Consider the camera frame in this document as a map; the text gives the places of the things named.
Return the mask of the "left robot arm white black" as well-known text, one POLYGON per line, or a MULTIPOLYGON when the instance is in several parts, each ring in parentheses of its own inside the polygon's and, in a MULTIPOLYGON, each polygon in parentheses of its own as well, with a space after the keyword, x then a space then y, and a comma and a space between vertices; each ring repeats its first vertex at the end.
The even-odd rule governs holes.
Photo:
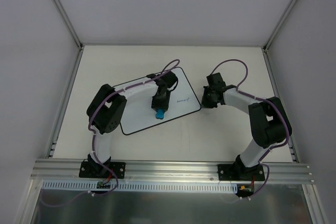
POLYGON ((104 84, 87 108, 88 130, 93 133, 91 151, 81 163, 79 177, 106 178, 112 176, 110 145, 111 133, 120 124, 124 110, 131 99, 152 95, 151 109, 157 119, 164 119, 169 109, 170 94, 178 85, 178 77, 171 71, 149 74, 143 81, 123 88, 104 84))

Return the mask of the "white whiteboard black frame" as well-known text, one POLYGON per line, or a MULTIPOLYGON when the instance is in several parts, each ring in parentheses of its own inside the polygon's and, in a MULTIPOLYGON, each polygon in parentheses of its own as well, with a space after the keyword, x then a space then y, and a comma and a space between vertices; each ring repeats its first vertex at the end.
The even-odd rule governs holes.
POLYGON ((172 88, 168 110, 161 113, 162 119, 156 117, 157 112, 152 108, 152 97, 158 88, 152 82, 149 87, 137 86, 120 93, 126 97, 127 103, 121 117, 115 116, 107 126, 107 130, 111 132, 121 126, 123 134, 131 135, 199 111, 201 104, 183 69, 177 67, 172 72, 176 75, 178 82, 176 88, 172 88))

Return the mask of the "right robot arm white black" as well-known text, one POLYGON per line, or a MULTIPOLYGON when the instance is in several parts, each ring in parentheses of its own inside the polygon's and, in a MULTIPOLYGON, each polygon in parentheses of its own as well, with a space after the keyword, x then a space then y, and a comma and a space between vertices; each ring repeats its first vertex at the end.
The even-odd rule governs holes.
POLYGON ((277 146, 283 146, 292 134, 292 128, 278 97, 262 99, 240 91, 234 85, 226 85, 220 73, 206 77, 202 107, 216 108, 220 105, 234 107, 249 116, 252 140, 230 165, 219 164, 220 181, 264 182, 261 161, 277 146))

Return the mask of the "blue whiteboard eraser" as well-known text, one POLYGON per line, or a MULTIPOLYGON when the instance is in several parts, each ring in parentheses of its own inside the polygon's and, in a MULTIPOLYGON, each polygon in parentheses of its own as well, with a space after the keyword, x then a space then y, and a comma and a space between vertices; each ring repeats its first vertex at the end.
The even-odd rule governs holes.
POLYGON ((164 114, 165 114, 165 110, 157 109, 156 114, 155 114, 155 118, 159 119, 159 120, 163 120, 164 119, 164 114))

